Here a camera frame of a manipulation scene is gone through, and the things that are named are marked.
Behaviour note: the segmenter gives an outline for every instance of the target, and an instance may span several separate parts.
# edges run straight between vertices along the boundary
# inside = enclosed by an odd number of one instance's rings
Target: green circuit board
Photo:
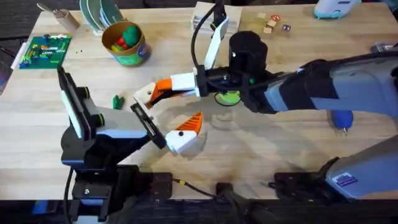
[[[62,34],[33,37],[19,68],[56,69],[58,64],[62,64],[71,39]]]

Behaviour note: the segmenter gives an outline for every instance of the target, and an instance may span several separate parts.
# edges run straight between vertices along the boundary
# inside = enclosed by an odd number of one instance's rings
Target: blue object
[[[331,120],[337,129],[349,129],[353,125],[354,114],[348,110],[331,110]]]
[[[33,207],[32,214],[34,215],[44,214],[46,208],[47,208],[47,200],[37,200]]]

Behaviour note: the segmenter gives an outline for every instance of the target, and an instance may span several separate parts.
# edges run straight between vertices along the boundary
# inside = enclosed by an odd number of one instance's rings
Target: wooden tabletop
[[[313,5],[244,7],[239,30],[260,32],[258,12],[278,14],[292,26],[289,35],[279,29],[261,34],[268,45],[267,69],[295,70],[317,58],[336,59],[369,52],[377,41],[397,40],[398,25],[384,3],[363,3],[335,21],[313,17]],[[138,68],[126,68],[113,59],[82,23],[63,63],[78,86],[88,86],[98,106],[111,107],[112,97],[123,94],[129,111],[140,87],[174,73],[192,71],[190,19],[192,8],[130,9],[122,14],[138,23],[152,47],[150,59]],[[31,36],[65,33],[51,14],[41,13]],[[200,35],[197,57],[203,60],[210,37]],[[228,65],[228,38],[216,65]],[[204,146],[195,157],[173,155],[152,143],[134,153],[126,164],[142,170],[169,171],[197,187],[214,191],[217,182],[232,182],[245,197],[275,198],[265,187],[276,171],[317,170],[335,156],[349,156],[397,134],[388,116],[355,112],[348,136],[337,133],[326,111],[253,114],[243,104],[219,106],[208,98],[174,98],[154,108],[159,121],[173,129],[197,111],[204,112]],[[16,70],[0,96],[0,199],[62,198],[68,167],[62,165],[60,138],[68,117],[60,99],[55,70]],[[203,196],[174,185],[174,198]]]

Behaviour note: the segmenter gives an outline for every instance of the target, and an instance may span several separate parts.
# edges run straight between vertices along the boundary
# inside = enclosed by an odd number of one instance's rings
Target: small block
[[[286,25],[286,24],[284,24],[284,25],[282,26],[282,30],[286,30],[286,31],[290,31],[291,28],[292,28],[291,26]]]
[[[272,19],[273,21],[278,22],[278,21],[280,20],[280,16],[279,16],[279,15],[272,15],[272,16],[271,16],[271,19]]]
[[[276,21],[273,21],[273,20],[268,21],[267,26],[275,27],[276,26]]]
[[[272,33],[272,28],[271,28],[271,27],[264,27],[263,32],[264,32],[265,34],[270,34],[270,33]]]
[[[257,14],[257,17],[258,17],[258,18],[261,18],[261,19],[265,19],[266,16],[267,16],[267,14],[266,14],[266,13],[263,13],[263,12],[260,12],[259,14]]]

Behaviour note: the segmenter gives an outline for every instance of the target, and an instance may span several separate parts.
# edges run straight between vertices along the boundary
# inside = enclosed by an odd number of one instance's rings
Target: black wire
[[[197,35],[199,33],[200,27],[203,25],[203,23],[205,23],[205,21],[209,18],[209,16],[211,15],[211,13],[214,12],[215,8],[219,7],[218,4],[215,4],[206,14],[205,16],[203,16],[203,18],[200,20],[200,22],[198,23],[197,27],[195,28],[195,30],[193,31],[192,34],[192,39],[191,39],[191,56],[192,56],[192,60],[193,60],[193,64],[195,65],[196,68],[199,67],[199,63],[197,60],[197,56],[195,55],[195,42],[197,40]],[[217,85],[215,83],[213,83],[211,80],[209,80],[209,78],[207,76],[203,76],[203,78],[206,80],[206,82],[219,89],[219,90],[223,90],[223,91],[228,91],[229,89],[226,87],[223,87],[221,85]]]
[[[181,180],[180,180],[180,179],[173,179],[173,181],[176,182],[176,183],[180,183]],[[206,196],[211,197],[211,198],[217,198],[217,196],[215,196],[215,195],[213,195],[213,194],[204,192],[204,191],[202,191],[202,190],[196,188],[196,187],[193,186],[192,184],[189,184],[189,183],[186,182],[186,181],[184,181],[184,182],[185,182],[184,186],[187,186],[187,187],[191,188],[192,190],[194,190],[194,191],[196,191],[196,192],[198,192],[198,193],[201,193],[201,194],[206,195]]]
[[[63,215],[65,216],[65,221],[67,224],[72,224],[68,214],[68,194],[69,194],[69,185],[72,179],[73,169],[72,167],[69,170],[67,183],[65,184],[65,192],[63,194]]]
[[[197,40],[197,35],[198,35],[198,33],[199,33],[200,27],[203,25],[203,23],[205,23],[205,21],[207,20],[207,18],[209,18],[209,16],[211,15],[211,13],[214,12],[216,6],[217,6],[217,4],[215,4],[215,5],[205,14],[205,16],[203,16],[203,18],[200,20],[200,22],[198,23],[197,27],[195,28],[195,30],[193,31],[193,34],[192,34],[192,39],[191,39],[191,55],[192,55],[193,64],[195,65],[196,68],[199,67],[198,60],[197,60],[197,56],[195,55],[195,42],[196,42],[196,40]]]

